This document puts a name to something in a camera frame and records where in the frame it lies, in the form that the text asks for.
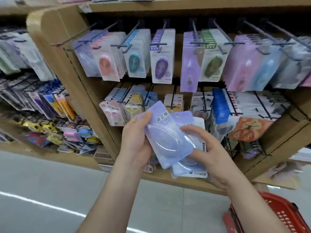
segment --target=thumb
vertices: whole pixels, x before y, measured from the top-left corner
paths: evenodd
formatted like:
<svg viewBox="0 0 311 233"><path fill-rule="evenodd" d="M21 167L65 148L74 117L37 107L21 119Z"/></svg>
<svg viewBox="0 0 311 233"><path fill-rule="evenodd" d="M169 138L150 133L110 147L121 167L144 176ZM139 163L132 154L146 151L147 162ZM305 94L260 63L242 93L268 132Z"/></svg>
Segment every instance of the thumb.
<svg viewBox="0 0 311 233"><path fill-rule="evenodd" d="M143 128L144 126L149 123L150 119L152 117L152 112L151 111L146 111L143 116L141 116L135 124L137 125L138 128Z"/></svg>
<svg viewBox="0 0 311 233"><path fill-rule="evenodd" d="M189 154L188 157L195 159L196 161L199 161L203 163L204 165L206 165L208 163L209 155L210 154L207 152L203 152L198 149L193 149L193 152Z"/></svg>

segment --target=display rack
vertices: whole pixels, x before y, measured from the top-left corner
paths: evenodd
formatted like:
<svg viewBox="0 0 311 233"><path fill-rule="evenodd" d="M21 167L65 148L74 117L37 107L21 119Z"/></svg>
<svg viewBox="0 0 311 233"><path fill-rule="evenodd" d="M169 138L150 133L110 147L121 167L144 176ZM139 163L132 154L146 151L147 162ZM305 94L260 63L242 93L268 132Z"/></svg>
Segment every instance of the display rack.
<svg viewBox="0 0 311 233"><path fill-rule="evenodd" d="M197 15L197 22L190 22L192 23L191 27L198 29L196 27L198 23L198 26L200 25L201 28L206 28L207 22L209 22L210 25L213 24L223 32L228 32L229 34L226 37L230 39L230 37L234 37L234 35L230 34L233 31L231 29L227 31L228 25L225 24L226 21L224 19L221 19L221 15L247 16L249 15L250 7L254 13L265 16L272 13L271 7L273 7L273 10L281 10L281 12L284 8L292 12L311 10L311 0L155 0L151 2L71 3L38 10L29 14L27 28L51 70L58 76L71 97L80 105L88 123L94 129L112 159L115 160L121 147L122 127L112 127L109 125L106 116L99 107L99 103L113 87L122 85L122 87L130 88L134 83L139 83L145 85L148 92L157 92L160 100L163 100L166 94L183 94L185 108L188 108L192 93L181 93L180 84L178 84L178 78L181 74L182 33L187 31L187 29L180 30L176 34L173 84L152 84L151 79L148 77L140 81L134 81L132 78L125 77L122 82L117 84L115 82L103 82L101 78L88 78L73 52L70 41L87 33L89 29L97 27L98 25L92 22L92 19L99 20L101 29L116 28L119 25L120 19L132 19L132 22L127 22L128 26L125 26L126 33L130 33L135 24L140 23L138 20L144 18L148 18L148 21L145 23L146 27L156 25L158 28L162 28L163 23L166 23L163 28L168 27L168 23L163 22L163 19L175 18L175 21L171 20L170 22L170 27L174 28L174 24L177 24L177 21L178 25L182 24L179 23L179 17L182 19L188 18L189 21L188 15L190 10ZM207 21L210 13L216 15L217 21L213 18ZM283 23L282 25L281 17L277 20L276 23L279 26L286 24ZM224 88L224 84L223 82L201 83L197 91L210 91L213 87ZM235 158L235 163L247 178L253 182L294 189L297 188L297 185L290 183L278 184L260 176L267 169L281 161L287 160L299 149L311 143L311 120L309 119L311 117L311 89L289 90L285 91L284 94L294 105L274 122L260 139L262 148L269 155L259 155L251 160L237 157ZM98 163L90 157L66 153L55 154L51 150L44 152L39 150L36 152L32 148L28 151L29 146L25 143L16 146L12 145L0 145L0 149L87 168L101 169ZM225 194L203 179L172 179L170 172L162 169L157 169L151 174L144 173L143 179Z"/></svg>

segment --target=purple correction tape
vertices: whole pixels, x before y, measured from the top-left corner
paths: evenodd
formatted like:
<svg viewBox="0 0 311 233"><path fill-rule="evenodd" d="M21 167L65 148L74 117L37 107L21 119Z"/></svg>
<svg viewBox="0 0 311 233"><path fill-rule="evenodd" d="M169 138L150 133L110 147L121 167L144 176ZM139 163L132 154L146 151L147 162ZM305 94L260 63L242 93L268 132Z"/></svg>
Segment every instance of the purple correction tape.
<svg viewBox="0 0 311 233"><path fill-rule="evenodd" d="M162 56L155 65L155 78L163 78L167 68L169 67L169 59L165 56Z"/></svg>

